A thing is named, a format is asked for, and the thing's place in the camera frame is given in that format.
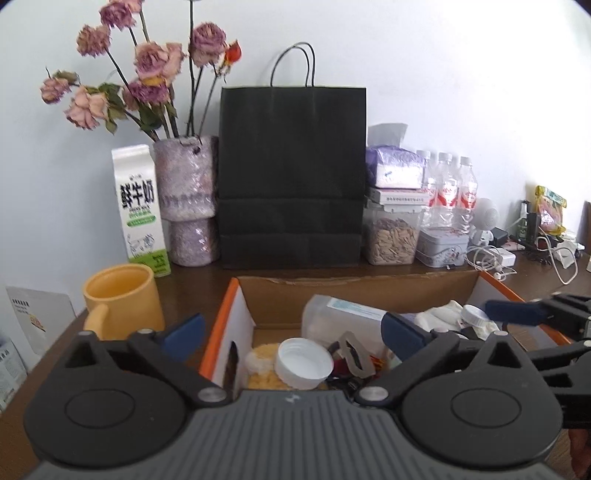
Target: power adapter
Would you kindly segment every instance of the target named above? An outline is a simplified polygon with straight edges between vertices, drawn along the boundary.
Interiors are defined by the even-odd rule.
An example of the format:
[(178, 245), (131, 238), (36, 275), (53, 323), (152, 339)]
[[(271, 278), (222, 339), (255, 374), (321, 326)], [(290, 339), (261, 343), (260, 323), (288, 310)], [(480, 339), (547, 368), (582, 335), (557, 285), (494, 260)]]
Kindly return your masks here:
[(504, 248), (492, 249), (492, 253), (495, 254), (497, 261), (501, 267), (512, 267), (515, 265), (516, 256), (514, 253), (505, 250)]

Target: small bottle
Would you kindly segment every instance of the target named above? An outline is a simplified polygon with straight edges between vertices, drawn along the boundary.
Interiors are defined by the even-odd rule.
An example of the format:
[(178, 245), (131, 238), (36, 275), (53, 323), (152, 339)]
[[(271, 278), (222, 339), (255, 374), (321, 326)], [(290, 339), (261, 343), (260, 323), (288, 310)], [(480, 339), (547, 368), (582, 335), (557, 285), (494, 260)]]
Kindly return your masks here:
[(462, 157), (460, 159), (458, 178), (456, 225), (462, 233), (470, 233), (470, 223), (472, 222), (478, 192), (478, 182), (472, 170), (470, 158)]
[(422, 227), (428, 228), (431, 226), (431, 216), (433, 213), (433, 207), (435, 206), (435, 199), (437, 198), (437, 178), (436, 171), (438, 160), (436, 158), (431, 159), (431, 152), (429, 150), (418, 150), (417, 155), (421, 155), (427, 160), (427, 167), (425, 168), (425, 176), (423, 179), (423, 189), (429, 193), (429, 201), (424, 209)]
[(434, 226), (451, 227), (454, 224), (454, 207), (457, 202), (457, 177), (452, 166), (452, 154), (440, 153), (436, 174), (437, 199)]
[(521, 202), (521, 212), (517, 222), (517, 241), (524, 244), (527, 241), (527, 202)]

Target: flower leaf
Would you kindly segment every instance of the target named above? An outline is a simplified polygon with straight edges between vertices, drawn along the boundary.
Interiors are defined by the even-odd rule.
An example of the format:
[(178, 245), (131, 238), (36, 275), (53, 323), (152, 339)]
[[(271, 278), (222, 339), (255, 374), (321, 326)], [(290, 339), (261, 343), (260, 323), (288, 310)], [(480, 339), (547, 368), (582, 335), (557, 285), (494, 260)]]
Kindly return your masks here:
[(105, 128), (115, 135), (115, 132), (117, 131), (117, 124), (113, 120), (107, 119), (105, 120)]
[(144, 131), (157, 130), (162, 126), (162, 119), (158, 114), (143, 103), (139, 104), (139, 119), (142, 122), (142, 130)]
[(105, 93), (107, 96), (117, 95), (119, 90), (121, 90), (121, 86), (114, 83), (101, 83), (99, 85), (99, 92)]
[(173, 107), (173, 104), (172, 104), (172, 103), (170, 103), (170, 102), (166, 102), (166, 103), (164, 104), (164, 106), (166, 107), (166, 111), (168, 112), (168, 115), (169, 115), (170, 117), (173, 117), (173, 118), (178, 118), (178, 115), (177, 115), (177, 110), (176, 110), (176, 108), (175, 108), (175, 107)]
[(125, 111), (109, 105), (109, 109), (107, 110), (109, 120), (127, 120), (127, 115)]
[(75, 85), (79, 80), (76, 72), (66, 72), (65, 70), (58, 70), (53, 74), (53, 77), (56, 79), (65, 79), (70, 85)]
[(110, 106), (117, 107), (119, 110), (125, 110), (125, 104), (119, 95), (116, 93), (107, 93), (106, 95)]

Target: snack bag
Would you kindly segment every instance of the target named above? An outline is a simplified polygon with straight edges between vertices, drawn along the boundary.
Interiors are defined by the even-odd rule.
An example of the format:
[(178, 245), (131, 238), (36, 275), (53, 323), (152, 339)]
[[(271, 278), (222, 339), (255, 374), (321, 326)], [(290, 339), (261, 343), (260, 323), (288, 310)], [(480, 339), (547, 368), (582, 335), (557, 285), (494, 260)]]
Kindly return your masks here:
[(562, 209), (566, 199), (547, 187), (535, 188), (535, 208), (540, 214), (540, 227), (549, 235), (560, 235), (566, 228), (562, 226)]

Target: purple glitter vase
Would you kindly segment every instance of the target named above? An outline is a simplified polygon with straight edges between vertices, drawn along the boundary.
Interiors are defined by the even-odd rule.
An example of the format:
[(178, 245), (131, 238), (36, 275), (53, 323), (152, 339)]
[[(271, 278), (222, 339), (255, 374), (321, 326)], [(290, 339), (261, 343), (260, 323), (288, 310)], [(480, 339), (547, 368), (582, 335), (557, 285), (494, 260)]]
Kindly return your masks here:
[(213, 218), (170, 223), (170, 260), (183, 267), (201, 267), (219, 258)]
[(213, 217), (217, 137), (159, 140), (154, 152), (162, 218), (186, 222)]

